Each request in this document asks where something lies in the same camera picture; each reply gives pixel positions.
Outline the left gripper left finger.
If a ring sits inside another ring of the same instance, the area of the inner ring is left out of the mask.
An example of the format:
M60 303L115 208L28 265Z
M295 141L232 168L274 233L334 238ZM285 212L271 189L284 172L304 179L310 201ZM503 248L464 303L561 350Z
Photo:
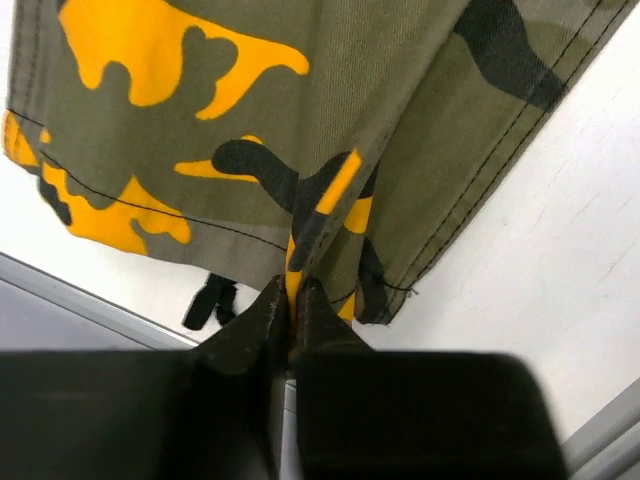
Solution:
M275 479L282 277L197 347L1 356L5 479Z

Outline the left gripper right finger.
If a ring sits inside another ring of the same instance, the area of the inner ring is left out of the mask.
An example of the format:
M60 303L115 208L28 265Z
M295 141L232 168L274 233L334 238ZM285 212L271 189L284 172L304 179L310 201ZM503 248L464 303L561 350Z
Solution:
M502 353L378 351L297 298L296 436L306 479L564 479L541 388Z

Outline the aluminium mounting rail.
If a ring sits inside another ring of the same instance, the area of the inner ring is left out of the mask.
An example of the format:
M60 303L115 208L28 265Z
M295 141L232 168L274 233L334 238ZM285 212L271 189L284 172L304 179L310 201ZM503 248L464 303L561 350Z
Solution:
M1 280L151 349L187 349L197 342L79 289L14 257L1 254Z

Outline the yellow camouflage trousers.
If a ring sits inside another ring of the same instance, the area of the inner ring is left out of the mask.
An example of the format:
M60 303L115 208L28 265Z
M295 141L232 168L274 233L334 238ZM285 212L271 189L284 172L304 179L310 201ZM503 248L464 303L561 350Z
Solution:
M74 236L386 325L630 1L18 1L8 158Z

